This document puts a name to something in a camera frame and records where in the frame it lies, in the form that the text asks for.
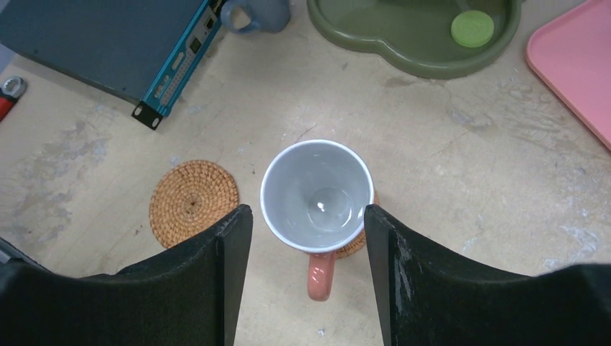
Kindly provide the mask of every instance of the green tray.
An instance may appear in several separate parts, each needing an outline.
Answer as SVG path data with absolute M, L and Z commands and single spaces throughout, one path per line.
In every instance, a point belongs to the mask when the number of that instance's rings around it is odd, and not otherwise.
M 483 47 L 465 48 L 452 39 L 452 21 L 469 9 L 494 21 L 494 36 Z M 308 11 L 335 45 L 377 53 L 408 74 L 450 79 L 501 55 L 517 31 L 522 0 L 308 0 Z

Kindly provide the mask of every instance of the metal bracket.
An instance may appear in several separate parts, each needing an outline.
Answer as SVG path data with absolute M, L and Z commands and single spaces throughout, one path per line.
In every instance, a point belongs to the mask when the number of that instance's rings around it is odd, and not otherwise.
M 133 110 L 132 117 L 137 121 L 146 125 L 151 130 L 156 130 L 164 116 L 159 114 L 156 110 L 148 106 L 144 102 L 140 102 L 138 106 Z
M 19 251 L 18 248 L 14 247 L 11 243 L 0 237 L 0 267 L 10 262 L 22 261 L 26 262 L 33 267 L 39 268 L 44 271 L 48 271 L 47 268 L 34 261 L 31 257 L 28 257 L 23 252 Z

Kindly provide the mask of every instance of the woven coaster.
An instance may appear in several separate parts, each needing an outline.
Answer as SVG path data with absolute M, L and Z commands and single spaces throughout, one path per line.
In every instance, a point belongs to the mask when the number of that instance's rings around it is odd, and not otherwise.
M 380 198 L 378 198 L 378 193 L 374 193 L 375 194 L 373 196 L 373 203 L 380 204 Z M 335 252 L 337 258 L 348 257 L 351 254 L 354 254 L 355 252 L 361 250 L 366 244 L 366 240 L 367 239 L 365 238 L 365 230 L 363 229 L 356 238 L 354 238 L 350 243 L 348 243 L 348 245 L 342 247 L 341 249 L 338 249 Z
M 238 203 L 238 187 L 226 170 L 209 161 L 187 161 L 157 184 L 148 217 L 157 240 L 170 248 L 206 230 Z

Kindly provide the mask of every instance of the mug rim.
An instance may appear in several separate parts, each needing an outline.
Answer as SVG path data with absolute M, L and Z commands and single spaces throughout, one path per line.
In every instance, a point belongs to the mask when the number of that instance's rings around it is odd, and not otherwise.
M 259 192 L 259 203 L 261 204 L 261 212 L 263 213 L 263 219 L 265 220 L 265 223 L 267 224 L 267 226 L 269 227 L 269 229 L 272 231 L 272 233 L 278 238 L 280 239 L 280 241 L 282 241 L 283 243 L 285 243 L 286 245 L 297 249 L 297 250 L 301 250 L 304 252 L 308 252 L 311 254 L 322 254 L 325 252 L 332 252 L 332 251 L 336 251 L 338 249 L 341 249 L 342 247 L 345 247 L 346 245 L 348 245 L 348 243 L 350 243 L 352 240 L 354 240 L 354 238 L 356 238 L 359 233 L 364 229 L 365 227 L 365 217 L 363 216 L 363 220 L 361 220 L 359 227 L 354 230 L 352 232 L 352 234 L 350 234 L 350 236 L 346 237 L 346 239 L 344 239 L 343 241 L 339 242 L 338 244 L 332 245 L 332 246 L 328 246 L 328 247 L 304 247 L 301 246 L 299 244 L 294 243 L 293 241 L 288 240 L 286 237 L 284 237 L 282 235 L 282 233 L 280 233 L 273 225 L 272 223 L 269 221 L 269 217 L 267 216 L 267 211 L 265 210 L 265 204 L 263 203 L 264 200 L 264 191 L 265 191 L 265 186 L 267 185 L 267 178 L 269 176 L 269 172 L 271 171 L 271 168 L 273 166 L 276 165 L 276 163 L 287 153 L 289 153 L 290 151 L 299 148 L 300 146 L 306 146 L 308 144 L 328 144 L 331 146 L 335 146 L 337 148 L 340 148 L 344 151 L 346 151 L 348 154 L 350 154 L 353 158 L 355 158 L 358 163 L 361 165 L 361 167 L 365 170 L 365 175 L 367 176 L 367 182 L 369 184 L 369 193 L 370 193 L 370 201 L 369 204 L 372 204 L 374 201 L 374 187 L 373 187 L 373 179 L 371 178 L 371 173 L 369 172 L 369 168 L 367 168 L 367 165 L 365 164 L 365 162 L 360 158 L 360 156 L 358 156 L 357 153 L 355 153 L 352 149 L 348 148 L 347 146 L 345 146 L 344 144 L 341 143 L 337 143 L 334 141 L 330 141 L 327 139 L 311 139 L 308 141 L 302 141 L 302 142 L 298 142 L 295 143 L 291 146 L 288 146 L 287 148 L 285 148 L 284 150 L 282 150 L 278 155 L 276 155 L 276 157 L 272 160 L 272 162 L 269 164 L 269 166 L 267 166 L 267 170 L 265 171 L 265 174 L 263 176 L 263 181 L 261 183 L 261 191 Z

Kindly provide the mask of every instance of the mug handle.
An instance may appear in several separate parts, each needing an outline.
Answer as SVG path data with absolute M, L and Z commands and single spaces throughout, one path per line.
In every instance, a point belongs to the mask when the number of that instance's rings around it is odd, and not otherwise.
M 335 256 L 335 251 L 310 254 L 308 295 L 314 301 L 325 301 L 331 295 Z
M 228 0 L 223 5 L 223 8 L 220 9 L 220 22 L 222 22 L 225 27 L 227 27 L 227 29 L 234 34 L 247 34 L 261 28 L 259 22 L 256 21 L 250 14 L 248 14 L 250 23 L 248 23 L 247 26 L 240 29 L 236 29 L 236 27 L 233 26 L 231 21 L 231 12 L 233 12 L 233 9 L 235 9 L 236 6 L 241 6 L 243 8 L 244 5 L 246 5 L 244 0 Z

